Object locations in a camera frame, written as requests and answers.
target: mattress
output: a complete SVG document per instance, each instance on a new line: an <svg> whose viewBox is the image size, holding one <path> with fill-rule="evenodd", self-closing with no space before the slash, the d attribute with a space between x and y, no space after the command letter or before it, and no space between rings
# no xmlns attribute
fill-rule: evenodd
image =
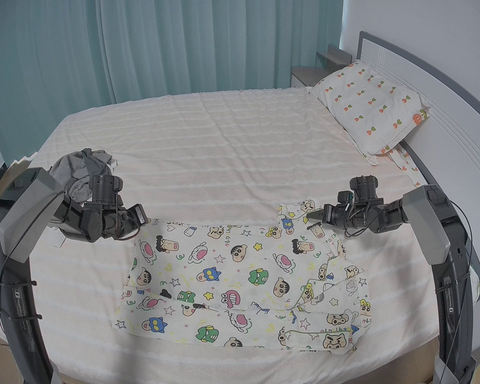
<svg viewBox="0 0 480 384"><path fill-rule="evenodd" d="M118 160L127 207L197 225L276 222L278 204L335 203L349 180L375 175L386 202L413 188L390 159L357 152L304 88L164 96L66 117L32 166L90 147ZM374 322L344 356L261 348L205 348L115 331L111 320L133 244L100 239L52 245L47 228L31 254L35 300L50 358L89 383L341 383L433 339L438 318L431 269L409 225L344 240L368 270Z"/></svg>

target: headboard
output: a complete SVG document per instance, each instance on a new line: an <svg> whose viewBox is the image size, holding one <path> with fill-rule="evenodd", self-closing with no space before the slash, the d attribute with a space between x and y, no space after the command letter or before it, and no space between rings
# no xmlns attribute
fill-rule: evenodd
<svg viewBox="0 0 480 384"><path fill-rule="evenodd" d="M431 106L430 117L400 144L427 182L437 184L468 215L474 244L480 244L480 101L426 61L364 31L360 32L357 59L417 91ZM467 221L458 214L468 229ZM471 265L480 274L475 250L471 256ZM480 347L480 304L474 312L476 349Z"/></svg>

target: bed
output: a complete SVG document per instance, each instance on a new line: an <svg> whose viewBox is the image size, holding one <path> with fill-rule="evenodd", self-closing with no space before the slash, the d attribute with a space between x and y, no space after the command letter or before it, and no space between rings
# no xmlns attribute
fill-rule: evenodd
<svg viewBox="0 0 480 384"><path fill-rule="evenodd" d="M374 174L385 201L413 188L389 158L369 165L306 88L164 96L89 109L66 117L32 166L48 169L84 147L117 159L126 206L139 202L150 218L197 225L267 226L279 202L319 197L334 203L359 175ZM370 270L375 314L358 350L345 356L260 348L209 348L207 355L199 346L116 332L111 318L133 240L67 240L56 248L48 231L30 258L43 337L60 372L88 383L341 383L438 334L431 269L407 225L345 241L349 259Z"/></svg>

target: pillowcase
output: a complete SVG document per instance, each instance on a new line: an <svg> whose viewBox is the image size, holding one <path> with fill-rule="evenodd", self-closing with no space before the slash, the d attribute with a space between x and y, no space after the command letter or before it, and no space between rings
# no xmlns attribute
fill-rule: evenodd
<svg viewBox="0 0 480 384"><path fill-rule="evenodd" d="M372 164L428 117L420 96L359 60L322 79L310 92L345 128Z"/></svg>

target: curtain fold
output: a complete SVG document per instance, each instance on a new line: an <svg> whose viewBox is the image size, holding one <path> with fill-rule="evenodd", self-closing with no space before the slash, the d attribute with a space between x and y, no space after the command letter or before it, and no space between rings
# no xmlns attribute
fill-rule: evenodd
<svg viewBox="0 0 480 384"><path fill-rule="evenodd" d="M0 0L0 152L67 115L167 94L286 88L338 47L342 0Z"/></svg>

